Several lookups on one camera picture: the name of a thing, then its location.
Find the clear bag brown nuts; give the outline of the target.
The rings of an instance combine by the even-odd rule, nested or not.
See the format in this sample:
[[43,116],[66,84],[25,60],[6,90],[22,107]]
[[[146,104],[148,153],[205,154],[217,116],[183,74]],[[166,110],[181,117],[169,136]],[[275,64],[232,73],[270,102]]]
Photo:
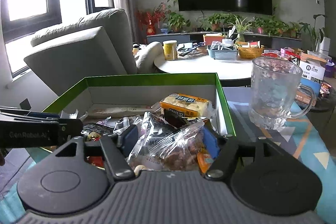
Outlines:
[[138,139],[127,163],[133,169],[143,165],[149,170],[197,170],[197,154],[205,147],[204,125],[200,120],[176,132],[150,130]]

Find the orange cracker package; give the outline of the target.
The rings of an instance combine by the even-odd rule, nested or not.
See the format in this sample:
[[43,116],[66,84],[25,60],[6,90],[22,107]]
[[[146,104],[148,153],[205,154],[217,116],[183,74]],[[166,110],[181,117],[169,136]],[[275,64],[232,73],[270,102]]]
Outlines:
[[215,110],[211,101],[181,93],[173,93],[159,102],[161,108],[170,110],[179,117],[211,118]]

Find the long beige snack packet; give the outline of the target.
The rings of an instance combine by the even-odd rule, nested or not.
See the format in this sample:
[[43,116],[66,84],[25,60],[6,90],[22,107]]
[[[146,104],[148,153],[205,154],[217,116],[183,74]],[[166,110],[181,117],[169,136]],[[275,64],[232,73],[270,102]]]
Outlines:
[[105,109],[95,109],[87,111],[89,117],[94,118],[106,118],[106,117],[128,117],[135,115],[142,115],[145,112],[156,112],[159,110],[159,106],[121,106],[121,107],[109,107]]

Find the silver foil snack packet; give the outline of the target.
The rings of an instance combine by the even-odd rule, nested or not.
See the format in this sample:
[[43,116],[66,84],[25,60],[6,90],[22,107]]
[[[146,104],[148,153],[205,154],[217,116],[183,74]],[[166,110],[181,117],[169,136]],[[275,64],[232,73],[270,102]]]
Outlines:
[[168,125],[157,114],[146,112],[143,116],[139,138],[152,146],[171,133]]

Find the green cardboard box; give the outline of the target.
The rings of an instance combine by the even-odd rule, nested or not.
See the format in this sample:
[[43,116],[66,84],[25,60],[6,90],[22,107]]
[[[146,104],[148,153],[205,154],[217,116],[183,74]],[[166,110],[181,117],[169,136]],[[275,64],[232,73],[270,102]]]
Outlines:
[[46,113],[84,114],[94,106],[151,106],[173,93],[205,98],[215,108],[220,135],[235,135],[229,106],[215,73],[86,77],[45,108]]

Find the white round coffee table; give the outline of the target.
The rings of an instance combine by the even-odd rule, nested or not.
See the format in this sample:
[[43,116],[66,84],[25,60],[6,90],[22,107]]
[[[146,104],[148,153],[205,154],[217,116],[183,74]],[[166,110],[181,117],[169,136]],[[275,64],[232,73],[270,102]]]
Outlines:
[[237,60],[216,60],[203,55],[167,61],[163,54],[155,58],[154,65],[164,73],[217,73],[220,80],[249,79],[253,67],[251,60],[240,57]]

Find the clear glass mug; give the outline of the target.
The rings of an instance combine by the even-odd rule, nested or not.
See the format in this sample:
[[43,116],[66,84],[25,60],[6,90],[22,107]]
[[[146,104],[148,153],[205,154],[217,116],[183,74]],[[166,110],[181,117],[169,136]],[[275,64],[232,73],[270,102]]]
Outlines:
[[[290,61],[261,56],[252,60],[249,118],[257,127],[276,130],[286,120],[306,115],[313,106],[315,92],[301,83],[303,70]],[[310,95],[306,108],[291,113],[298,91]]]

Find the blue storage basket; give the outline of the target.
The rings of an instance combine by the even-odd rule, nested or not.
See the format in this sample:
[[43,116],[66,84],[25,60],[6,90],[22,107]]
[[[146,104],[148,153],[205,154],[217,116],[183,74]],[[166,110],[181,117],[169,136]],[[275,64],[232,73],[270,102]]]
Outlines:
[[211,46],[207,46],[207,51],[215,60],[236,60],[238,56],[238,50],[219,50],[218,47],[212,49]]

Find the yellow woven basket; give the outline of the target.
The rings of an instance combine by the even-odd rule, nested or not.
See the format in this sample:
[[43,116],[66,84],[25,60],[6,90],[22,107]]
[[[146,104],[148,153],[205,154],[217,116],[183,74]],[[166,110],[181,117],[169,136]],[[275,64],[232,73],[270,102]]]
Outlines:
[[242,59],[252,60],[262,55],[262,53],[264,52],[264,47],[263,46],[261,48],[238,47],[238,52],[239,52],[239,56]]

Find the dark round side table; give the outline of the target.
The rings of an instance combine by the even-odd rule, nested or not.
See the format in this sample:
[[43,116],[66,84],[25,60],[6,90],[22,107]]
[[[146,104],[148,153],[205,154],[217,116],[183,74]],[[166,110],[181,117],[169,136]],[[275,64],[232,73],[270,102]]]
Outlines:
[[315,106],[310,111],[324,113],[335,109],[335,78],[325,77]]

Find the yellow tin can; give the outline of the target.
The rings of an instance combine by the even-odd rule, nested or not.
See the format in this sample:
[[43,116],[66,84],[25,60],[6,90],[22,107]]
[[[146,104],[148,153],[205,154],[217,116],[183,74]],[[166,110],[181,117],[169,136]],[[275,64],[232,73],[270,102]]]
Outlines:
[[165,60],[173,61],[178,58],[177,53],[177,41],[176,40],[167,40],[163,42],[163,51],[165,55]]

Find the blue white carton box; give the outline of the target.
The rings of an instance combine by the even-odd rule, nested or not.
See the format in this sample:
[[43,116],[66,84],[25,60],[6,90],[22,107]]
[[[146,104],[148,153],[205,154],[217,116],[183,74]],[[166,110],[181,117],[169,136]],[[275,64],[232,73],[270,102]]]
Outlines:
[[324,78],[325,68],[313,60],[300,60],[299,67],[303,71],[301,83],[314,91],[315,100],[313,106],[315,106]]

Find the potted spider plant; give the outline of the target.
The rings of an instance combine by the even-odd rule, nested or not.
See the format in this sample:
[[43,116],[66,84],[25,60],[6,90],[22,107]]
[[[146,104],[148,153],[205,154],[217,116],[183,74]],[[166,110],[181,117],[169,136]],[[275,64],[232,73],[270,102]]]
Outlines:
[[238,33],[238,36],[235,42],[245,42],[244,33],[250,31],[252,27],[252,20],[248,18],[240,18],[237,15],[234,15],[235,20],[228,22],[229,25],[233,26]]

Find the grey sofa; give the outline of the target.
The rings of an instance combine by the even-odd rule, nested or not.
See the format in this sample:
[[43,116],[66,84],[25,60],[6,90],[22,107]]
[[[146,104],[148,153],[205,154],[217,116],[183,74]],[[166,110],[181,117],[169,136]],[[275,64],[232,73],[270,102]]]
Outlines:
[[152,42],[133,53],[124,9],[107,9],[37,31],[27,66],[57,95],[84,77],[157,73],[162,44]]

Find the purple gift bag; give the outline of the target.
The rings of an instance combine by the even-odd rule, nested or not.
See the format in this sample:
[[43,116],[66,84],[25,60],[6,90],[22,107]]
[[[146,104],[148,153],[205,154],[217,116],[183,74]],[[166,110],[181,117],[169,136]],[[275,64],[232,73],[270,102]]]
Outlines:
[[335,74],[335,63],[333,60],[328,61],[325,65],[325,77],[334,78]]

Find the white air purifier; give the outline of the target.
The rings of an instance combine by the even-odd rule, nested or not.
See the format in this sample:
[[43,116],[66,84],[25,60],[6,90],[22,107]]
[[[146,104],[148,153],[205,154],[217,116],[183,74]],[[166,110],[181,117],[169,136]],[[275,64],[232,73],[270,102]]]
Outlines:
[[319,45],[319,53],[328,55],[329,54],[329,49],[330,49],[330,42],[331,39],[328,37],[324,37],[322,42]]

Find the red flower decoration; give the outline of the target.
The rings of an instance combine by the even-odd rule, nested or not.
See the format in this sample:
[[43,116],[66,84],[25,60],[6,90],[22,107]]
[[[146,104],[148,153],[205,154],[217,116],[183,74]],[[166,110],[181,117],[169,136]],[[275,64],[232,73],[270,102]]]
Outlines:
[[157,7],[152,10],[137,10],[135,16],[139,22],[139,26],[143,29],[143,26],[146,27],[147,36],[155,35],[157,24],[160,27],[160,23],[163,22],[167,14],[167,5],[161,2]]

